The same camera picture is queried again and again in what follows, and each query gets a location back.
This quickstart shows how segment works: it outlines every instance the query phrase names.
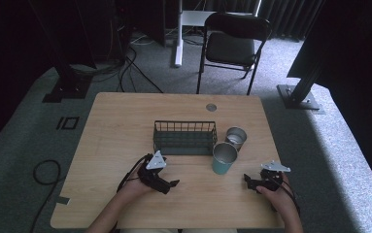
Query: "gray carpet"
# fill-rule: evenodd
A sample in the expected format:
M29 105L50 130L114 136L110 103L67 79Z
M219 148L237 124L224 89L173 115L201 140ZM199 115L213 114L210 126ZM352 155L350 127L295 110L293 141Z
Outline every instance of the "gray carpet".
M329 91L315 85L312 93L323 111L287 110L277 84L296 84L287 71L302 43L273 39L266 43L257 70L252 95L260 96L282 163L291 168L290 182L299 195L301 218L306 232L372 232L372 173L347 123L330 98ZM171 41L166 48L149 41L132 45L135 64L166 93L195 93L201 47L185 43L183 66L174 68ZM104 68L109 64L99 64ZM88 71L84 66L77 69ZM0 232L29 232L33 219L51 190L33 180L33 169L41 161L55 159L61 177L67 174L96 93L121 91L118 76L94 77L86 99L42 103L57 75L50 69L25 96L12 119L0 133ZM201 93L246 94L249 79L241 72L207 68ZM122 86L127 92L158 92L140 73L130 68ZM57 129L62 117L79 117L76 129ZM56 168L46 164L38 177L55 180ZM57 230L50 226L55 197L42 210L35 232L82 232ZM239 232L283 232L273 229L244 229Z

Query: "stacked cups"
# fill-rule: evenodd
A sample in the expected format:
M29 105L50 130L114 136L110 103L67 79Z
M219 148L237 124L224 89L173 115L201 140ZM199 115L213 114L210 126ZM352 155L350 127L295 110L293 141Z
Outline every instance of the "stacked cups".
M213 148L213 171L219 175L227 173L246 140L247 134L242 128L229 128L225 134L225 142L218 143Z

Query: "cable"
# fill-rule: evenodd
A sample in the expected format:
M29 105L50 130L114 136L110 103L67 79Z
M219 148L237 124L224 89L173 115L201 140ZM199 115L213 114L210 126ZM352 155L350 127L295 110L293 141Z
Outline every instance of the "cable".
M283 181L288 186L288 188L292 191L292 194L291 194L284 186L282 186L280 183L274 180L271 176L269 176L269 174L266 173L266 176L270 181L277 184L291 198L292 202L294 203L295 209L297 209L298 215L300 216L300 206L298 206L297 200L294 196L294 189L292 189L292 187L287 182Z
M147 38L147 39L149 39L150 41L149 41L149 42L146 42L146 43L137 43L137 41L140 41L140 40L142 40L143 38ZM143 35L143 36L141 36L141 37L139 37L139 38L134 39L133 41L131 41L131 42L130 42L130 45L136 45L136 46L147 46L147 45L150 45L150 44L152 44L152 43L154 43L154 40L153 40L153 39L151 39L151 38L148 37L147 35Z
M133 52L134 52L134 57L133 59L130 59L128 56L125 57L125 59L128 61L128 65L124 68L123 72L121 73L121 75L119 76L119 84L118 84L118 87L117 87L117 91L118 91L118 88L121 87L121 91L122 92L125 92L124 91L124 88L122 86L122 79L123 79L123 76L125 75L125 72L128 70L128 68L131 69L131 66L133 65L135 67L135 69L140 72L140 74L149 82L151 83L156 89L158 89L158 91L160 93L164 93L152 80L150 80L149 77L147 77L143 71L134 63L135 59L137 58L137 51L131 47L129 47Z
M112 79L114 76L117 76L119 74L119 71L120 70L117 70L113 75L107 77L107 78L104 78L103 80L98 80L98 81L91 81L91 83L102 83L104 81L107 81L109 79Z
M106 60L108 60L110 58L110 55L111 55L111 52L113 50L113 44L114 44L114 30L113 30L113 20L110 19L110 49L109 49L109 52L107 54L107 58Z
M147 155L144 155L142 158L140 158L135 164L134 166L131 168L131 170L125 174L124 178L121 180L121 182L119 183L118 187L117 187L117 192L119 192L122 187L125 185L125 183L127 182L130 182L130 181L133 181L133 180L136 180L136 179L139 179L139 178L133 178L133 179L128 179L131 174L134 172L134 170L138 167L138 165L143 161L145 160L147 157ZM119 229L117 229L117 224L118 224L118 221L116 222L116 224L113 226L113 228L110 230L110 233L119 233Z
M128 72L128 76L130 78L131 85L133 86L134 92L137 93L137 88L135 87L133 76L131 75L131 68L130 68L130 71Z
M57 175L56 175L56 178L54 181L52 182L42 182L38 177L37 177L37 171L38 171L38 168L43 165L43 164L46 164L46 163L54 163L56 168L57 168ZM56 186L58 185L58 183L62 182L65 180L65 176L61 178L61 165L55 161L55 160L52 160L52 159L48 159L48 160L44 160L40 163L38 163L35 167L34 167L34 171L33 171L33 178L34 178L34 181L41 184L41 185L52 185L52 188L50 190L50 193L49 195L47 195L46 197L46 200L45 202L43 203L43 205L41 205L37 215L35 215L34 217L34 220L32 222L32 225L31 225L31 228L30 228L30 233L33 233L34 232L34 229L35 229L35 225L37 223L37 220L41 214L41 212L43 211L44 207L46 206L46 204L51 200L51 197L52 197L52 194L53 192L55 191L55 188Z
M183 41L192 46L203 46L202 42L196 42L190 39L183 38Z
M119 63L113 64L111 66L105 67L103 69L96 69L92 71L84 71L84 70L79 70L76 68L72 68L73 71L77 75L82 75L82 76L96 76L96 75L107 75L107 74L113 74L116 69L120 68L121 65Z

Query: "forearm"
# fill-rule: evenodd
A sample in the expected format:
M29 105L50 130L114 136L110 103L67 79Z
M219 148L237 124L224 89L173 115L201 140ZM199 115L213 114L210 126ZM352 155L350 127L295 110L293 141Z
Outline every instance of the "forearm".
M285 223L285 233L303 233L301 219L297 213L283 215L282 218Z
M86 232L110 232L116 224L120 213L130 202L131 200L124 193L117 193L88 227Z

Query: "black wire basket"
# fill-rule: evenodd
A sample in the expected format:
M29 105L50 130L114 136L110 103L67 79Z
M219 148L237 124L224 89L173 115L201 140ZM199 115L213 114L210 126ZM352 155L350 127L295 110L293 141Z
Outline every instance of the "black wire basket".
M214 121L154 122L154 151L163 155L212 155L217 142Z

